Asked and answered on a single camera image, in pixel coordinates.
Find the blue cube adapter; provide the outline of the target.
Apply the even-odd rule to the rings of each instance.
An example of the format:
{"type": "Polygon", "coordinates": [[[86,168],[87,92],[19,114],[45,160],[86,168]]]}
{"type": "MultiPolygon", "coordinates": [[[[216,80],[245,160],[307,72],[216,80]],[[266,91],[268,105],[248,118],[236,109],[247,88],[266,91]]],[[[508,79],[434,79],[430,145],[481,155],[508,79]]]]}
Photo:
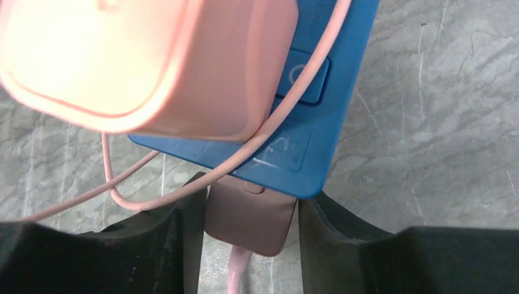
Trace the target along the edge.
{"type": "MultiPolygon", "coordinates": [[[[299,18],[274,106],[313,53],[336,1],[297,1],[299,18]]],[[[352,1],[342,29],[316,77],[277,131],[231,175],[296,198],[321,192],[338,142],[379,1],[352,1]]],[[[206,168],[239,145],[129,135],[132,142],[206,168]]]]}

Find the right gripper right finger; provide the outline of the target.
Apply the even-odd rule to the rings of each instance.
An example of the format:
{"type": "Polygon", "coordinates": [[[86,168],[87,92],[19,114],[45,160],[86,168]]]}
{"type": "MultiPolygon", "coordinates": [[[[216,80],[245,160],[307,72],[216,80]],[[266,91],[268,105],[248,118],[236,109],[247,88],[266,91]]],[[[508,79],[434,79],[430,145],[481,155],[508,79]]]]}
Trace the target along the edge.
{"type": "Polygon", "coordinates": [[[305,293],[517,293],[518,231],[382,230],[325,193],[298,204],[305,293]]]}

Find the pink power strip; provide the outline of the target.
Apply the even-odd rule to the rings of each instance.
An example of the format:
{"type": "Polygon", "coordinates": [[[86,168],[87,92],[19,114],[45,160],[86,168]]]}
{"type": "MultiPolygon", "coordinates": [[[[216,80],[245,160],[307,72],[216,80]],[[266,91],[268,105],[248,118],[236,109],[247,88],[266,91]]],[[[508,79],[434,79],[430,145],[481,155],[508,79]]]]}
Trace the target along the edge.
{"type": "Polygon", "coordinates": [[[220,241],[266,257],[284,248],[297,200],[233,176],[211,184],[205,232],[220,241]]]}

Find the small pink charger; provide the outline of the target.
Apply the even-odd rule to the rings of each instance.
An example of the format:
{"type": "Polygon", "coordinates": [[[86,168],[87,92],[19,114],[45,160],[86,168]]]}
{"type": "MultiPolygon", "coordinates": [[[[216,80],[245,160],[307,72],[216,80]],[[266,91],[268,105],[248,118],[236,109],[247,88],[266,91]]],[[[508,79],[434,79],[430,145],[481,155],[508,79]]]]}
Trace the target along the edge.
{"type": "Polygon", "coordinates": [[[113,134],[242,142],[271,110],[296,1],[2,1],[1,83],[113,134]]]}

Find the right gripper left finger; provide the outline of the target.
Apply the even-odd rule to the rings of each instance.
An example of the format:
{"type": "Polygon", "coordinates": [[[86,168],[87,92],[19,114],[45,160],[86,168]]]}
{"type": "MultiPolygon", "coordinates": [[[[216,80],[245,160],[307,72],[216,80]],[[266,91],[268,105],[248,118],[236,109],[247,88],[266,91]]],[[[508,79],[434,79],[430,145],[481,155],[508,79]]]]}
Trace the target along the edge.
{"type": "Polygon", "coordinates": [[[2,293],[196,293],[207,189],[100,232],[1,224],[2,293]]]}

